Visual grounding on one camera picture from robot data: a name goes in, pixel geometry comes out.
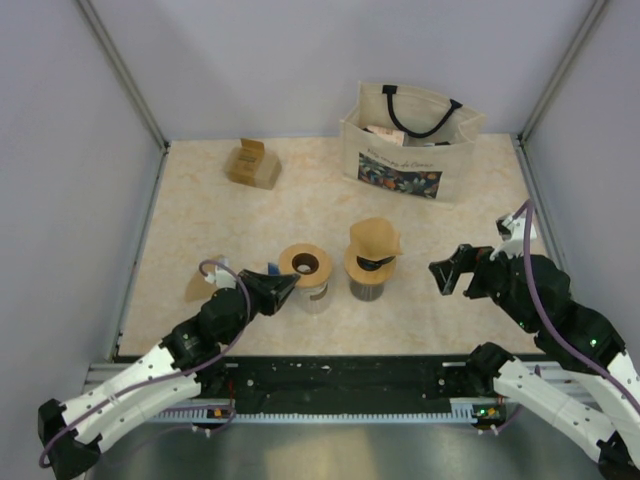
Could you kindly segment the blue glass dripper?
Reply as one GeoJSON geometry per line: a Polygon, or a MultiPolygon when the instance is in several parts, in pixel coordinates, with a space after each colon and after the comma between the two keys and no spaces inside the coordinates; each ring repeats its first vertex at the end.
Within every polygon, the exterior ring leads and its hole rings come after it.
{"type": "Polygon", "coordinates": [[[267,263],[267,274],[269,276],[278,276],[280,274],[280,269],[277,263],[268,262],[267,263]]]}
{"type": "Polygon", "coordinates": [[[395,256],[385,257],[379,260],[371,260],[361,256],[356,257],[356,263],[363,271],[373,272],[380,270],[386,265],[391,264],[395,260],[395,256]]]}

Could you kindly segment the clear glass beaker wooden collar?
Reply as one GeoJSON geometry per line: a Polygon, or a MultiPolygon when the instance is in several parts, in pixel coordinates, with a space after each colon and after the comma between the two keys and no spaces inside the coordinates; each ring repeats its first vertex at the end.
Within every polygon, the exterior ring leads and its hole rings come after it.
{"type": "Polygon", "coordinates": [[[329,303],[329,282],[298,290],[298,304],[304,312],[310,315],[322,313],[328,308],[329,303]]]}

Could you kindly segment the wooden ring stand front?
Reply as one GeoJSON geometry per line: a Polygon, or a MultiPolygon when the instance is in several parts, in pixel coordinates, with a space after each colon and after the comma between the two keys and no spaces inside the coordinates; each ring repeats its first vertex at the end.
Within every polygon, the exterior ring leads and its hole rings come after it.
{"type": "Polygon", "coordinates": [[[285,248],[278,260],[282,274],[298,274],[296,287],[309,289],[324,285],[332,273],[331,257],[320,247],[309,243],[285,248]]]}

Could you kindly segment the wooden dripper ring stand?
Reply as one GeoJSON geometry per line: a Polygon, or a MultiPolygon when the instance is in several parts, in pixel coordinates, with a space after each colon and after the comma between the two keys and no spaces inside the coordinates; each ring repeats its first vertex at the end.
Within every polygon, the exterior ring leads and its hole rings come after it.
{"type": "Polygon", "coordinates": [[[377,270],[364,270],[357,263],[357,255],[352,246],[344,253],[344,268],[351,280],[362,285],[379,285],[389,281],[396,270],[398,260],[393,258],[389,263],[382,265],[377,270]]]}

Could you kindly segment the brown paper coffee filter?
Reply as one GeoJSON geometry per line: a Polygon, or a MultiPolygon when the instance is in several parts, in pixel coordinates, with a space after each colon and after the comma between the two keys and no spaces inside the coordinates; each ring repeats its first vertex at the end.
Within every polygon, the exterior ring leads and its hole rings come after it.
{"type": "Polygon", "coordinates": [[[402,255],[400,233],[386,218],[373,217],[350,227],[350,246],[355,255],[367,260],[382,260],[402,255]]]}

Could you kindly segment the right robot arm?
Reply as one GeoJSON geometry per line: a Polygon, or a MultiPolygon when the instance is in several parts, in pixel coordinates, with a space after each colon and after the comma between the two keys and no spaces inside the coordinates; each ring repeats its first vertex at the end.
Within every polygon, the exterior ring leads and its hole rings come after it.
{"type": "Polygon", "coordinates": [[[611,322],[572,298],[565,272],[543,255],[510,257],[469,244],[430,263],[429,271],[443,296],[452,294],[461,275],[471,274],[464,296],[491,299],[598,407],[550,385],[493,342],[477,346],[466,361],[474,393],[515,400],[578,445],[603,478],[638,478],[639,374],[611,322]]]}

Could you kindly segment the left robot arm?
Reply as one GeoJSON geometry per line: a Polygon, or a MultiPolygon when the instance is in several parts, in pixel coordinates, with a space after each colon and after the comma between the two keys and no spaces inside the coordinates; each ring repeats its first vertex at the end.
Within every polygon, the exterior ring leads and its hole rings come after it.
{"type": "Polygon", "coordinates": [[[50,399],[39,407],[40,468],[52,469],[57,479],[74,479],[157,414],[224,390],[222,358],[257,316],[272,316],[281,309],[301,276],[218,268],[224,279],[211,297],[145,355],[78,397],[50,399]]]}

